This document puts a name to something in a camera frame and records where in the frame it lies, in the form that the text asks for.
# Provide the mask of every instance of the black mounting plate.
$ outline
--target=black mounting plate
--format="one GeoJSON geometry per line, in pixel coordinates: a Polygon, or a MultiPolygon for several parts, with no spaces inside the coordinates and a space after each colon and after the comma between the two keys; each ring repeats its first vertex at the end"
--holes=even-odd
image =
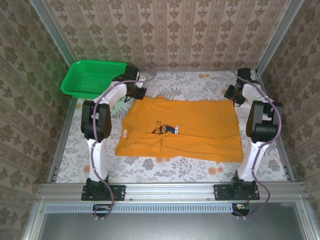
{"type": "MultiPolygon", "coordinates": [[[[111,201],[111,196],[91,196],[88,193],[88,186],[83,186],[81,200],[82,201],[111,201]]],[[[115,201],[124,201],[126,196],[126,185],[110,185],[115,201]]]]}
{"type": "Polygon", "coordinates": [[[260,194],[259,194],[257,185],[254,186],[253,193],[248,194],[248,191],[240,189],[236,191],[236,194],[234,194],[233,196],[232,194],[229,193],[230,184],[216,184],[216,185],[213,185],[213,189],[214,189],[214,197],[216,201],[229,201],[229,200],[247,201],[248,195],[250,197],[250,201],[260,200],[260,194]]]}

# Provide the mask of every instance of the wall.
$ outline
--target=wall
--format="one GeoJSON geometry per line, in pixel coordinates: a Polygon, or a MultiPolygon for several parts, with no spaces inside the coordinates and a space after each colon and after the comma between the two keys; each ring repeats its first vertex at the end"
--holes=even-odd
{"type": "Polygon", "coordinates": [[[262,75],[284,105],[282,136],[320,219],[320,1],[305,0],[262,75]]]}
{"type": "Polygon", "coordinates": [[[0,240],[19,239],[69,106],[68,67],[28,0],[0,1],[0,240]]]}
{"type": "Polygon", "coordinates": [[[74,59],[254,68],[288,0],[45,0],[74,59]]]}

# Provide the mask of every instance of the ventilated metal strip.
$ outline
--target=ventilated metal strip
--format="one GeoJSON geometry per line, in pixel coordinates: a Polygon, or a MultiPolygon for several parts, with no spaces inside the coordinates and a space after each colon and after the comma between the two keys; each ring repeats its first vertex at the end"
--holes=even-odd
{"type": "MultiPolygon", "coordinates": [[[[92,213],[92,203],[49,203],[46,214],[92,213]]],[[[232,213],[232,203],[120,203],[116,204],[113,213],[232,213]]]]}

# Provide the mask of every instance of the green basket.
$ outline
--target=green basket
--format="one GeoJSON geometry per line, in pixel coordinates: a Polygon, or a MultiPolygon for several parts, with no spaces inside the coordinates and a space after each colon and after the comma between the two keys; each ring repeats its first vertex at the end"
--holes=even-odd
{"type": "Polygon", "coordinates": [[[74,62],[61,83],[65,94],[78,99],[95,99],[125,72],[127,64],[116,61],[79,60],[74,62]]]}

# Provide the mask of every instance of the purple cable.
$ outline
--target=purple cable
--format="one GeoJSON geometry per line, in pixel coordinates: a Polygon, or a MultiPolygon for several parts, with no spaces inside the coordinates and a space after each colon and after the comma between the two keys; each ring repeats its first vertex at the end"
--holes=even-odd
{"type": "Polygon", "coordinates": [[[92,145],[92,148],[91,148],[91,151],[90,151],[90,159],[91,159],[91,165],[92,165],[92,168],[93,168],[93,172],[94,174],[96,175],[96,177],[108,188],[109,192],[110,192],[110,195],[111,195],[111,206],[109,208],[109,211],[103,216],[103,217],[99,217],[97,216],[97,209],[99,207],[96,207],[94,209],[94,213],[93,215],[95,216],[95,219],[101,219],[103,220],[104,218],[106,218],[112,208],[114,207],[115,205],[115,199],[114,199],[114,194],[109,186],[109,184],[104,180],[102,179],[99,174],[97,173],[96,171],[96,166],[95,166],[95,162],[94,162],[94,149],[95,149],[95,146],[96,144],[98,143],[98,135],[97,135],[97,127],[96,127],[96,114],[97,114],[97,107],[98,107],[98,104],[101,102],[101,100],[114,88],[116,88],[117,86],[121,85],[121,84],[125,84],[125,83],[147,83],[147,82],[150,82],[152,81],[153,79],[155,79],[156,75],[157,75],[157,69],[156,69],[156,65],[153,63],[153,62],[144,62],[143,64],[147,64],[147,63],[150,63],[152,66],[153,66],[153,69],[155,70],[155,73],[154,73],[154,76],[152,76],[150,79],[146,79],[145,81],[136,81],[136,80],[126,80],[126,81],[121,81],[121,82],[117,82],[115,83],[114,85],[112,85],[112,88],[109,88],[107,91],[105,91],[105,93],[98,99],[98,101],[96,101],[94,107],[93,107],[93,134],[94,134],[94,143],[92,145]]]}
{"type": "Polygon", "coordinates": [[[251,173],[252,173],[252,176],[253,176],[254,180],[255,180],[261,187],[263,187],[263,188],[265,189],[265,191],[267,192],[268,196],[267,196],[265,202],[263,203],[263,205],[262,205],[257,211],[255,211],[254,213],[251,213],[251,214],[249,214],[249,215],[247,215],[247,216],[242,216],[242,214],[240,214],[239,212],[234,211],[234,212],[235,212],[236,214],[238,214],[239,216],[242,216],[243,218],[247,218],[247,217],[252,217],[252,216],[254,216],[255,214],[259,213],[259,212],[267,205],[267,203],[268,203],[269,200],[270,200],[270,195],[271,195],[271,194],[270,194],[270,191],[268,190],[268,188],[267,188],[262,182],[260,182],[260,181],[257,179],[257,177],[256,177],[256,175],[255,175],[255,167],[256,167],[256,164],[257,164],[258,157],[259,157],[259,154],[260,154],[260,152],[261,152],[261,149],[262,149],[265,145],[271,144],[273,141],[275,141],[275,140],[280,136],[281,128],[282,128],[282,120],[281,120],[281,114],[280,114],[279,110],[278,110],[277,107],[273,104],[273,102],[271,101],[271,99],[270,99],[258,86],[254,85],[253,83],[249,82],[248,80],[243,79],[242,77],[238,76],[238,74],[237,74],[236,71],[235,71],[235,64],[236,64],[236,62],[238,62],[238,61],[241,61],[241,62],[244,63],[245,66],[247,67],[247,63],[246,63],[245,61],[243,61],[242,59],[236,60],[236,61],[234,61],[233,66],[232,66],[232,72],[233,72],[233,74],[234,74],[238,79],[240,79],[241,81],[245,82],[246,84],[249,84],[249,85],[253,86],[253,87],[258,91],[258,93],[260,94],[260,96],[261,96],[263,99],[265,99],[265,100],[271,105],[271,107],[274,109],[274,111],[275,111],[275,113],[276,113],[276,115],[277,115],[277,117],[278,117],[278,119],[279,119],[279,126],[278,126],[278,129],[277,129],[277,132],[276,132],[274,138],[272,138],[270,141],[267,141],[267,142],[263,143],[261,146],[259,146],[258,151],[257,151],[257,153],[256,153],[256,155],[255,155],[255,158],[254,158],[254,161],[253,161],[252,169],[251,169],[251,173]]]}

